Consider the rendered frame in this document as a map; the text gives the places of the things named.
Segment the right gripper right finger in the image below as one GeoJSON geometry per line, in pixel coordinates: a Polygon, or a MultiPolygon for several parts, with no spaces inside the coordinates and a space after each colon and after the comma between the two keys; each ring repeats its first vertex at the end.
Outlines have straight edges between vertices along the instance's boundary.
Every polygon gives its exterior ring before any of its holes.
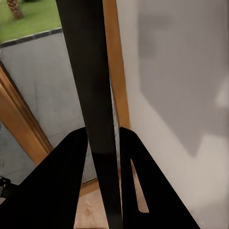
{"type": "Polygon", "coordinates": [[[200,229],[137,134],[120,128],[123,229],[200,229]],[[138,210],[133,161],[149,213],[138,210]]]}

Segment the poster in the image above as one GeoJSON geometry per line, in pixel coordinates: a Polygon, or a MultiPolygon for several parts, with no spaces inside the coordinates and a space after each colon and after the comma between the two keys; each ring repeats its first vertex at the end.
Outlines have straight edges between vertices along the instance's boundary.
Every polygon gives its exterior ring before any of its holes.
{"type": "Polygon", "coordinates": [[[123,229],[103,0],[56,0],[109,229],[123,229]]]}

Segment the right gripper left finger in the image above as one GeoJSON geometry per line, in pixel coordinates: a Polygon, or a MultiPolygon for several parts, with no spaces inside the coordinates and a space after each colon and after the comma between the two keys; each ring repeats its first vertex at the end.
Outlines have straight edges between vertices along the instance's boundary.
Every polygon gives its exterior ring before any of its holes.
{"type": "Polygon", "coordinates": [[[88,147],[69,133],[0,204],[0,229],[73,229],[88,147]]]}

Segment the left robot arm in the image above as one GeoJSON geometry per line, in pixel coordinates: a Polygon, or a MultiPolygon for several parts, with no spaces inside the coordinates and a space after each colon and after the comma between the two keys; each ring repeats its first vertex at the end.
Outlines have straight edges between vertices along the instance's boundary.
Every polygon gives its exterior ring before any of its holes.
{"type": "Polygon", "coordinates": [[[7,198],[16,189],[17,185],[10,182],[10,179],[0,176],[0,197],[7,198]]]}

